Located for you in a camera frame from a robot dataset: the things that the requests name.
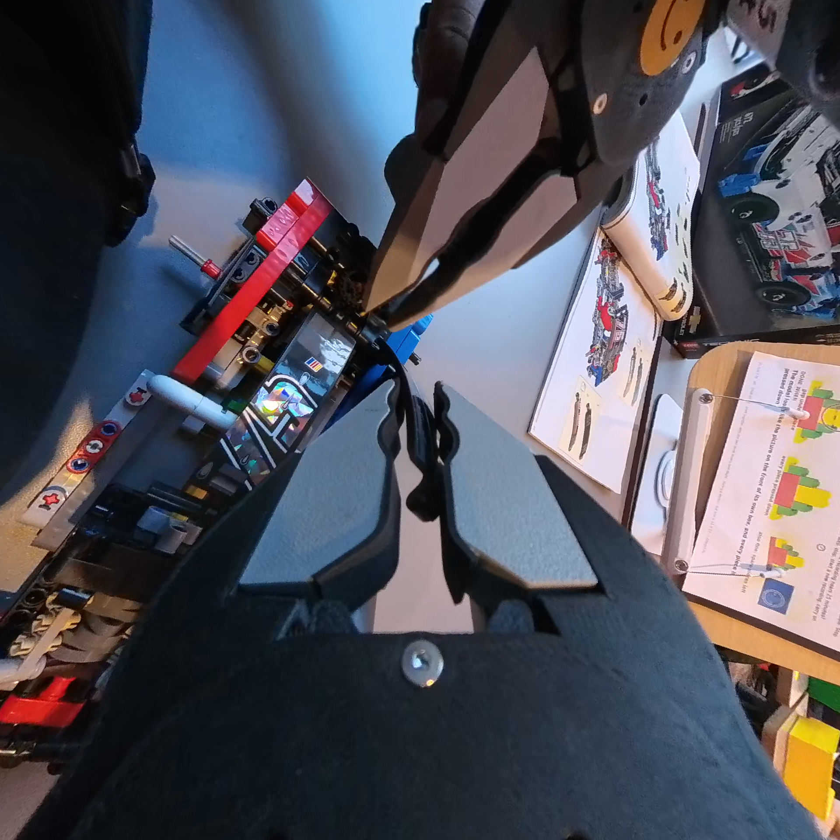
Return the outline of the printed instruction paper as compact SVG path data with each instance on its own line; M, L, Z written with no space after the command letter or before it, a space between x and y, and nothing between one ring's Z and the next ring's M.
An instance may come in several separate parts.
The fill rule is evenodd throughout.
M683 592L838 655L839 368L754 353Z

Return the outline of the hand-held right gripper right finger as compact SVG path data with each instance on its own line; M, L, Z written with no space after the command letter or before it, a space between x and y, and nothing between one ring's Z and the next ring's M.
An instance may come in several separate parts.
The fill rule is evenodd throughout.
M454 602L592 592L592 565L534 453L448 384L435 385L438 520Z

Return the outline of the toy car set box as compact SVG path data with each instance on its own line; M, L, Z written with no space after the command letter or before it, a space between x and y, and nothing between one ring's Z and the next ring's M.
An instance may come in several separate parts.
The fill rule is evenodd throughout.
M839 134L778 72L722 83L692 213L687 359L739 341L838 346Z

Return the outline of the person's left hand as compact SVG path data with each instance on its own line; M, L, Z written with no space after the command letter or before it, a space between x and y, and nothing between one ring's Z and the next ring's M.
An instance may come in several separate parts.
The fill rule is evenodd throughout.
M509 1L433 1L413 42L414 135L423 151L450 161L505 84L493 70L494 39Z

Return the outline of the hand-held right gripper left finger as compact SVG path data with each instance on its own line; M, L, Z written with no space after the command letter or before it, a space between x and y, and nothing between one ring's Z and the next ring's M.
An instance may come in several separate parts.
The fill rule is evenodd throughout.
M240 595L356 613L384 589L400 541L399 390L386 381L306 448L239 576Z

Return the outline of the black curved brick panel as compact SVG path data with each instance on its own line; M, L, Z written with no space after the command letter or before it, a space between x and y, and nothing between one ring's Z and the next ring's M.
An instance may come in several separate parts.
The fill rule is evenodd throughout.
M385 326L372 345L373 366L365 376L369 386L365 395L381 384L397 384L396 412L400 425L406 426L409 458L421 474L419 484L408 494L406 506L416 518L433 522L438 518L438 446L434 415L406 363L394 347L392 332Z

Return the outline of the yellow and green toy blocks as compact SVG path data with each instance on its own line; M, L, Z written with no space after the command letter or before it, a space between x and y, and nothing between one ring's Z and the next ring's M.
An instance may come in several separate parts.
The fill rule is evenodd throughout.
M824 837L839 829L839 688L771 666L773 709L760 739L793 797Z

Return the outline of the wooden document stand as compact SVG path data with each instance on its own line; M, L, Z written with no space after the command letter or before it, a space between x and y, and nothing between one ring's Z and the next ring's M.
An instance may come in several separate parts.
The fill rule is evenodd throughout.
M678 447L679 464L685 460L684 450L691 437L687 425L689 404L694 391L706 389L724 396L737 396L749 362L756 353L790 361L839 365L838 345L735 342L711 350L695 364L689 375L681 428L684 437ZM711 414L709 437L697 472L698 492L694 512L699 521L706 512L734 412L733 407L717 406ZM743 620L739 614L727 612L721 605L697 599L690 594L686 595L686 599L712 643L781 667L801 671L835 685L839 684L838 654L825 654L813 647L799 644L792 637L784 637L779 628L759 626Z

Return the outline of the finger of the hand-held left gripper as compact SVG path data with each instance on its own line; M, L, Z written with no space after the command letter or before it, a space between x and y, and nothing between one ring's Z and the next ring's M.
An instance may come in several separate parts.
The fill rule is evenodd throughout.
M549 82L537 47L501 81L502 60L490 58L470 90L451 135L452 151L407 156L400 171L412 189L395 199L374 260L365 309L383 307L422 279L428 264L470 213L489 200L537 143Z
M604 201L604 182L552 173L502 217L487 202L453 231L432 258L434 270L387 304L387 325L403 327L520 267L583 222Z

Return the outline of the toy brick car model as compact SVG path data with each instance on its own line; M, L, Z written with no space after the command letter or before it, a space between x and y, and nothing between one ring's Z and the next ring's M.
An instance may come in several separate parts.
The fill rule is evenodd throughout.
M59 773L154 598L217 521L389 375L419 359L366 311L375 247L309 180L250 205L181 321L193 344L142 369L17 504L39 560L2 595L2 769Z

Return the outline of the open instruction booklet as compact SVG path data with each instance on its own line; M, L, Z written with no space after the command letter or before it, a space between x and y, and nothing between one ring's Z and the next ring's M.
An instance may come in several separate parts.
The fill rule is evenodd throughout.
M700 163L678 112L620 182L584 257L528 433L619 493L662 325L694 297Z

